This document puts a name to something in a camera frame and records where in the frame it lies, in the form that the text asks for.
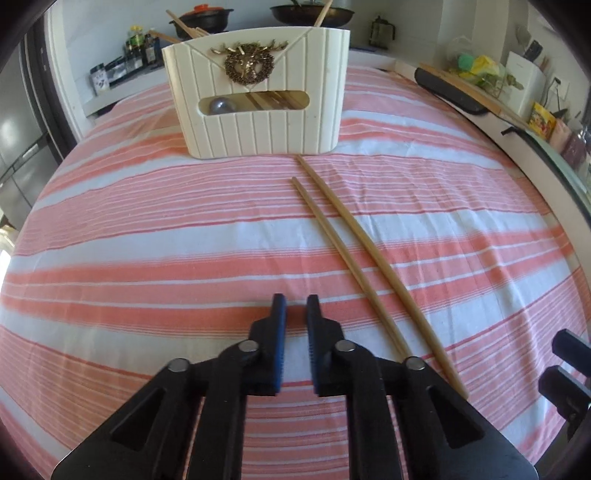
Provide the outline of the smooth handle steel spoon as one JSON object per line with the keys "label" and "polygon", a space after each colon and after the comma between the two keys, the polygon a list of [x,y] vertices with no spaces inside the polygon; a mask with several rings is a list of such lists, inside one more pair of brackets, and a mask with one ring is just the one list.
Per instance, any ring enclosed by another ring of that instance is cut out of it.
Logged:
{"label": "smooth handle steel spoon", "polygon": [[228,97],[216,97],[209,102],[209,115],[222,115],[238,112],[238,106]]}

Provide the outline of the pink striped tablecloth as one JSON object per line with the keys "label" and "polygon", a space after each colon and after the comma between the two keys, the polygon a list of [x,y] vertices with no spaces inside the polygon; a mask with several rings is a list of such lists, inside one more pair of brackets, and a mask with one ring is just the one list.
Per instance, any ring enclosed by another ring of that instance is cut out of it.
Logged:
{"label": "pink striped tablecloth", "polygon": [[[515,163],[453,108],[370,68],[346,74],[335,151],[308,160],[413,295],[470,400],[530,461],[562,427],[538,391],[590,290]],[[55,466],[166,362],[215,357],[287,298],[283,387],[249,401],[246,479],[345,479],[346,406],[311,388],[304,304],[375,355],[396,352],[294,190],[290,156],[190,157],[167,85],[78,144],[18,235],[1,289],[1,421],[35,473]]]}

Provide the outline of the wooden cutting board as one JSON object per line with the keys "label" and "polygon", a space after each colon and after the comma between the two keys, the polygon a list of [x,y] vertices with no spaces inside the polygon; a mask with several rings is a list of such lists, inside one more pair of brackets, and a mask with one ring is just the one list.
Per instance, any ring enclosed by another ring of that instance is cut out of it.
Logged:
{"label": "wooden cutting board", "polygon": [[447,82],[465,95],[473,98],[476,102],[486,107],[490,112],[497,115],[506,121],[509,121],[521,128],[528,129],[528,125],[509,107],[505,106],[500,100],[494,98],[491,94],[485,92],[483,89],[468,83],[459,76],[445,72],[441,69],[431,65],[421,63],[415,74],[418,75],[420,70],[424,70],[429,74],[438,77],[440,80]]}

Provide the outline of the white knife block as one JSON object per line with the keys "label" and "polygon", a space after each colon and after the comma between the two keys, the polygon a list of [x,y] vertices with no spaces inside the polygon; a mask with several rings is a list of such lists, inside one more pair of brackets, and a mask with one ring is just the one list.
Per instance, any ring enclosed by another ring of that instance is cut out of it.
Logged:
{"label": "white knife block", "polygon": [[506,84],[501,100],[516,115],[527,121],[534,103],[542,98],[546,76],[535,63],[515,52],[509,53],[505,69],[507,76],[512,76],[522,88]]}

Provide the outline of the bag of sponges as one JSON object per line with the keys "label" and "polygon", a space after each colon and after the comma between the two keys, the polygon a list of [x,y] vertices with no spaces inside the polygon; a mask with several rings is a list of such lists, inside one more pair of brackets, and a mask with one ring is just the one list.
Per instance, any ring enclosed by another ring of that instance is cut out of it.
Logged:
{"label": "bag of sponges", "polygon": [[467,82],[499,98],[509,87],[518,91],[524,89],[514,75],[505,66],[488,55],[476,55],[472,41],[460,36],[451,40],[446,48],[449,71]]}

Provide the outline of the grey double door refrigerator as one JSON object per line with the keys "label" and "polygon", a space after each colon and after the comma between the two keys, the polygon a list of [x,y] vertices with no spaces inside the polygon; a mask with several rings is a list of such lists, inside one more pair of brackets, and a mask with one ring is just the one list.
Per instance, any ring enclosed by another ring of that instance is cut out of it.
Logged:
{"label": "grey double door refrigerator", "polygon": [[37,21],[1,72],[1,217],[17,230],[76,145]]}

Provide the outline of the cream utensil holder box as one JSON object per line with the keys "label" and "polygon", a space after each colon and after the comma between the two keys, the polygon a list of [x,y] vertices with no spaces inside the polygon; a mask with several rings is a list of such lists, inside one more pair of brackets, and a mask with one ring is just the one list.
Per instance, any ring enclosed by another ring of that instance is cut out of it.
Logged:
{"label": "cream utensil holder box", "polygon": [[[349,31],[266,27],[213,34],[162,51],[190,156],[318,155],[339,140]],[[238,112],[209,115],[213,98]]]}

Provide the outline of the dark glass kettle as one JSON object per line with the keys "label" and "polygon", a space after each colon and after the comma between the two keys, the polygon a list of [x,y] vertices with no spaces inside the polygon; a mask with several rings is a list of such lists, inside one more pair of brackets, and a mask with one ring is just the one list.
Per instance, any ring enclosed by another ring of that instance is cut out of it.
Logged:
{"label": "dark glass kettle", "polygon": [[396,26],[377,16],[375,20],[370,23],[369,45],[377,49],[388,50],[391,42],[396,39]]}

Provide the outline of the sauce bottles group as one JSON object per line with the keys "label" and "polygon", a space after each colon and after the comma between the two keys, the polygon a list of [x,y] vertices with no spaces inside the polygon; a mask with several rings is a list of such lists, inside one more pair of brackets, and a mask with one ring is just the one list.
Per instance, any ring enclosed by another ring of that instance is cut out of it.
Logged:
{"label": "sauce bottles group", "polygon": [[145,33],[139,25],[132,25],[125,41],[125,61],[129,72],[155,67],[158,63],[159,39]]}

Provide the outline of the black pot red lid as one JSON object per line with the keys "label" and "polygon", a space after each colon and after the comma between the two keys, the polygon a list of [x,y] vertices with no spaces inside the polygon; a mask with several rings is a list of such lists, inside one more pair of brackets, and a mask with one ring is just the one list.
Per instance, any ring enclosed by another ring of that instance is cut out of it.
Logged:
{"label": "black pot red lid", "polygon": [[169,10],[166,11],[171,18],[170,24],[174,26],[176,34],[181,40],[189,40],[190,35],[177,24],[176,18],[180,19],[188,28],[204,30],[208,34],[217,34],[228,28],[231,12],[232,9],[209,6],[208,4],[197,5],[183,15],[175,15]]}

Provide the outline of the dark wok with lid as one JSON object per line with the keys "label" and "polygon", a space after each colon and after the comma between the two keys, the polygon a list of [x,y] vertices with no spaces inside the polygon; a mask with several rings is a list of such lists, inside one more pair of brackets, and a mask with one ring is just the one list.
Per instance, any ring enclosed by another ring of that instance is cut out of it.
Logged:
{"label": "dark wok with lid", "polygon": [[[273,18],[287,26],[314,26],[322,10],[324,10],[324,6],[318,2],[301,2],[297,5],[291,2],[287,5],[277,5],[270,8]],[[321,26],[339,28],[348,24],[354,15],[353,10],[332,6],[325,12]]]}

